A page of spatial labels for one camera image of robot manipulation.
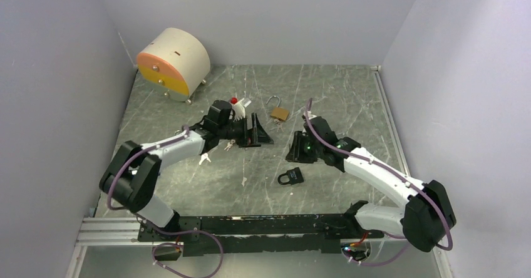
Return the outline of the silver keys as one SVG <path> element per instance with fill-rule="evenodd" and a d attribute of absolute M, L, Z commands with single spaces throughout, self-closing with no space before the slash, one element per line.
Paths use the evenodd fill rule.
<path fill-rule="evenodd" d="M 276 124 L 276 131 L 283 131 L 283 121 L 279 119 L 274 119 L 274 123 Z"/>
<path fill-rule="evenodd" d="M 224 150 L 225 151 L 229 151 L 234 145 L 235 145 L 236 141 L 233 139 L 233 140 L 230 140 L 229 142 L 227 142 Z"/>

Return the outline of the black padlock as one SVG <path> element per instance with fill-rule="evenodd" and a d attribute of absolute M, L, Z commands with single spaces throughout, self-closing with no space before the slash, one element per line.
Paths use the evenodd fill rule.
<path fill-rule="evenodd" d="M 304 177 L 302 175 L 301 169 L 299 167 L 295 167 L 279 175 L 277 177 L 277 182 L 279 185 L 296 185 L 303 183 Z"/>

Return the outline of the large brass padlock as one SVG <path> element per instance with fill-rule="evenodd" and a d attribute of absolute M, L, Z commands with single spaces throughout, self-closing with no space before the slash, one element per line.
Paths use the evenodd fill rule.
<path fill-rule="evenodd" d="M 282 102 L 281 98 L 276 96 L 276 95 L 270 96 L 267 99 L 266 103 L 269 104 L 271 102 L 271 100 L 277 100 L 277 104 L 272 109 L 272 111 L 270 113 L 270 117 L 275 119 L 275 120 L 282 121 L 282 122 L 287 121 L 287 119 L 289 117 L 289 110 L 281 107 L 281 102 Z"/>

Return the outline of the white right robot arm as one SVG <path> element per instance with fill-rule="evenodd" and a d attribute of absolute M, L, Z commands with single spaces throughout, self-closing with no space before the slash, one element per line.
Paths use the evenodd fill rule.
<path fill-rule="evenodd" d="M 369 183 L 395 203 L 395 207 L 385 207 L 356 202 L 344 213 L 348 235 L 380 231 L 403 237 L 422 252 L 453 248 L 450 230 L 456 217 L 446 188 L 436 180 L 424 182 L 407 176 L 350 137 L 338 138 L 324 118 L 306 120 L 303 129 L 294 132 L 286 160 L 306 164 L 322 160 Z"/>

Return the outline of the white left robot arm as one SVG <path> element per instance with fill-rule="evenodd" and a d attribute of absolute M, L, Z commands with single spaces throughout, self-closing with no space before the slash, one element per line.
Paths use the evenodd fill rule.
<path fill-rule="evenodd" d="M 216 100 L 198 123 L 183 126 L 172 137 L 142 145 L 123 143 L 99 182 L 108 208 L 128 210 L 154 225 L 161 239 L 174 239 L 181 231 L 180 214 L 155 196 L 158 177 L 169 165 L 204 155 L 221 140 L 234 141 L 240 148 L 274 144 L 256 113 L 246 116 L 243 101 Z"/>

